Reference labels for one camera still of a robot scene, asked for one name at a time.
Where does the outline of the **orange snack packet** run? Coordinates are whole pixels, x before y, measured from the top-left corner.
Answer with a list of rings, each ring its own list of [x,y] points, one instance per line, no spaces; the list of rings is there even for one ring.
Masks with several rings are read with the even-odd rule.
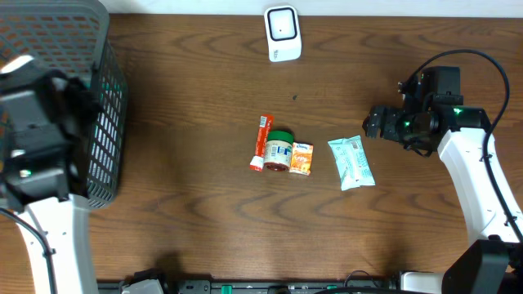
[[[294,142],[289,171],[292,173],[309,176],[311,174],[313,150],[313,145]]]

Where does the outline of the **light green tissue packet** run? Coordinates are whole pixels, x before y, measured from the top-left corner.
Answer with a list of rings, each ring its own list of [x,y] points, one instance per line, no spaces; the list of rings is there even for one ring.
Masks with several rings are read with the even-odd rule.
[[[340,176],[341,191],[375,185],[360,136],[331,140],[328,145]]]

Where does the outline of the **red stick sachet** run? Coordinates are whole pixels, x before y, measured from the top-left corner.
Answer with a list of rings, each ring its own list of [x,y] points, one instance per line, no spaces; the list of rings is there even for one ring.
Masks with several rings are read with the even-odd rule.
[[[271,131],[274,122],[274,116],[271,114],[263,114],[260,117],[260,123],[257,133],[257,143],[253,159],[249,163],[251,170],[261,172],[264,166],[264,157],[266,152],[266,141],[269,132]]]

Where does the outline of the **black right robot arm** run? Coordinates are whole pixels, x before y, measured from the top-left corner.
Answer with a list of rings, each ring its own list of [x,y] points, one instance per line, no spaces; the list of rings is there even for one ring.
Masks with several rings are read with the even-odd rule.
[[[458,195],[469,248],[443,273],[404,272],[416,293],[520,293],[522,210],[508,185],[485,111],[435,105],[427,110],[374,106],[368,137],[397,141],[425,157],[438,154]]]

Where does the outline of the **green lid jar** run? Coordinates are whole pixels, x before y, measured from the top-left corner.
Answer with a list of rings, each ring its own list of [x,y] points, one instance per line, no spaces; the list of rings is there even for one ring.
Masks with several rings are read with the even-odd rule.
[[[294,136],[286,131],[270,131],[266,140],[264,167],[287,172],[291,165]]]

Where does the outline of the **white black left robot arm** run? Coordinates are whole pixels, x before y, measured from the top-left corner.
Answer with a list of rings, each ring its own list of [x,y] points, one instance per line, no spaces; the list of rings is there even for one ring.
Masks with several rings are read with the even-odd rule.
[[[79,78],[23,55],[1,69],[11,142],[2,215],[20,229],[37,293],[99,291],[89,241],[87,142],[102,107]]]

